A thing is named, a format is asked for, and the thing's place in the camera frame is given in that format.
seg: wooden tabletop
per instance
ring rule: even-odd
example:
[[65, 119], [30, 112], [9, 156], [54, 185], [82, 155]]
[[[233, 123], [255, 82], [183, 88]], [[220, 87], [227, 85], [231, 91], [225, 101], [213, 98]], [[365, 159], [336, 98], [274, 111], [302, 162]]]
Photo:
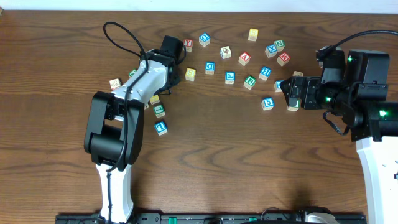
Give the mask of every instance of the wooden tabletop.
[[[145, 110], [144, 142], [132, 172], [135, 206], [165, 213], [261, 212], [304, 205], [367, 214], [361, 163], [349, 136], [322, 119], [323, 111], [287, 111], [276, 80], [293, 71], [319, 76], [315, 50], [364, 30], [398, 30], [398, 16], [368, 14], [4, 11], [0, 18], [0, 222], [53, 223], [59, 213], [93, 213], [102, 205], [100, 177], [83, 149], [91, 99], [128, 79], [138, 58], [112, 45], [103, 24], [130, 29], [146, 50], [164, 35], [193, 39], [180, 65], [180, 84], [161, 96], [169, 132], [158, 136], [153, 106]], [[259, 29], [256, 42], [250, 28]], [[117, 27], [110, 36], [138, 51]], [[198, 38], [211, 35], [202, 47]], [[264, 51], [282, 39], [290, 62]], [[232, 57], [222, 60], [220, 47]], [[344, 44], [391, 56], [389, 100], [398, 98], [398, 41], [369, 35]], [[252, 59], [244, 67], [238, 57]], [[205, 75], [205, 62], [216, 63]], [[262, 66], [268, 81], [243, 87]], [[194, 82], [185, 70], [195, 68]], [[234, 85], [224, 84], [236, 72]], [[263, 111], [261, 100], [275, 106]]]

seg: wooden cube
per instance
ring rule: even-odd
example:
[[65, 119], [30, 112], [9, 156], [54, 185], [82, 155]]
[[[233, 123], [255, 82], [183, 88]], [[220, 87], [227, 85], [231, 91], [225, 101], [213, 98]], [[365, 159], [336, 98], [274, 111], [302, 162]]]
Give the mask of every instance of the wooden cube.
[[243, 66], [245, 66], [250, 62], [250, 58], [251, 58], [251, 56], [248, 53], [243, 52], [243, 54], [241, 54], [241, 56], [239, 56], [239, 63], [241, 63]]
[[192, 51], [192, 47], [193, 47], [193, 40], [184, 39], [184, 45], [185, 45], [185, 48], [186, 48], [187, 52], [191, 52]]
[[235, 73], [226, 72], [225, 73], [225, 84], [233, 84], [235, 82]]
[[131, 78], [136, 72], [137, 72], [137, 69], [136, 69], [136, 68], [133, 69], [133, 70], [130, 72], [129, 77]]
[[210, 40], [211, 37], [207, 33], [204, 33], [199, 37], [199, 43], [202, 44], [202, 46], [204, 47], [210, 44]]
[[269, 58], [275, 56], [277, 52], [278, 49], [276, 49], [276, 46], [274, 44], [268, 45], [266, 48], [266, 55]]
[[258, 35], [259, 35], [259, 30], [257, 30], [257, 29], [250, 29], [248, 40], [250, 40], [250, 41], [256, 41]]
[[294, 71], [294, 73], [293, 73], [293, 76], [303, 76], [304, 75], [304, 73], [302, 73], [302, 72], [298, 72], [298, 71]]
[[251, 75], [249, 75], [249, 76], [245, 79], [245, 81], [244, 81], [244, 83], [243, 83], [243, 86], [246, 87], [246, 88], [248, 88], [249, 90], [251, 90], [251, 89], [253, 88], [254, 84], [256, 84], [256, 81], [257, 81], [257, 80], [256, 80], [254, 77], [252, 77]]
[[264, 81], [267, 81], [269, 75], [271, 74], [272, 70], [267, 68], [267, 67], [263, 67], [260, 71], [260, 75], [259, 78], [261, 78]]
[[167, 133], [167, 127], [166, 127], [166, 124], [163, 121], [155, 124], [155, 129], [156, 129], [157, 134], [159, 136], [161, 136], [162, 134], [166, 134]]
[[157, 118], [163, 117], [166, 115], [164, 108], [162, 105], [154, 106], [155, 115]]
[[220, 54], [222, 59], [226, 59], [231, 57], [232, 52], [229, 46], [226, 46], [221, 48]]
[[192, 68], [187, 68], [187, 72], [185, 73], [185, 79], [189, 81], [195, 81], [196, 70]]
[[274, 45], [278, 49], [278, 52], [281, 52], [285, 48], [285, 42], [283, 40], [275, 40]]
[[278, 59], [276, 60], [280, 66], [284, 66], [287, 64], [287, 62], [289, 62], [290, 60], [290, 56], [287, 55], [287, 53], [283, 53], [281, 54]]
[[274, 89], [275, 89], [275, 92], [277, 92], [277, 93], [282, 91], [282, 89], [280, 88], [281, 82], [283, 82], [283, 80], [277, 80], [274, 84]]
[[115, 89], [117, 89], [117, 88], [122, 86], [122, 83], [120, 82], [120, 80], [118, 78], [109, 81], [109, 83], [111, 84], [111, 89], [112, 90], [115, 90]]
[[216, 70], [216, 63], [214, 62], [206, 62], [205, 74], [214, 75], [214, 71]]
[[154, 95], [150, 98], [149, 102], [154, 105], [155, 103], [160, 103], [159, 95]]
[[274, 107], [274, 100], [271, 97], [265, 98], [262, 100], [261, 106], [263, 110], [271, 110]]
[[290, 111], [297, 111], [298, 109], [300, 109], [300, 100], [297, 100], [296, 106], [287, 106], [287, 110]]

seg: green indicator light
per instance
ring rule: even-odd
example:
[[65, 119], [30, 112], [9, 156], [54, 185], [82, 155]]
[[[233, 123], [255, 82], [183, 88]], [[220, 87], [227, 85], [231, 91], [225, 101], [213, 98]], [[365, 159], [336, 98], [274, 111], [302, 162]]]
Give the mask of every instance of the green indicator light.
[[388, 115], [388, 113], [387, 112], [385, 112], [385, 111], [379, 111], [380, 112], [380, 116], [385, 116], [385, 115]]

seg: white background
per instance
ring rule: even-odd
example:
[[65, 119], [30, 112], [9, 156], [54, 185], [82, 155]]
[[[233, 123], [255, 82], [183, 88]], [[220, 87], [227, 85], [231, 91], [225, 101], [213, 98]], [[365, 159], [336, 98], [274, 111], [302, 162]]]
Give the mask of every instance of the white background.
[[2, 0], [3, 9], [398, 13], [398, 0]]

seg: white plastic part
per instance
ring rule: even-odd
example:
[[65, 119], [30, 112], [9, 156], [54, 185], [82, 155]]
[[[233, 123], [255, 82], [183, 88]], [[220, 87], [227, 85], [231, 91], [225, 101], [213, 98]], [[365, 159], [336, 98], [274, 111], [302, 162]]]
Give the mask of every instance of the white plastic part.
[[372, 137], [356, 142], [361, 159], [368, 201], [368, 223], [397, 223], [398, 208], [398, 137]]
[[[167, 80], [167, 68], [160, 62], [148, 60], [148, 72], [144, 74], [136, 84], [132, 87], [131, 93], [128, 94], [128, 100], [138, 100], [143, 103], [147, 103], [150, 98], [155, 94], [157, 90], [162, 88], [166, 84]], [[144, 71], [146, 65], [145, 61], [140, 63], [137, 72], [120, 88], [112, 91], [114, 96], [120, 99], [124, 99], [127, 87], [138, 78], [138, 76]]]
[[[111, 166], [101, 164], [96, 165], [99, 176], [101, 177], [102, 187], [102, 209], [101, 216], [108, 220], [108, 179], [106, 170]], [[130, 217], [134, 207], [131, 199], [131, 165], [127, 165], [124, 171], [115, 169], [111, 172], [111, 220], [115, 223], [125, 223]]]
[[305, 217], [305, 221], [311, 223], [339, 224], [333, 215], [318, 212], [308, 214]]

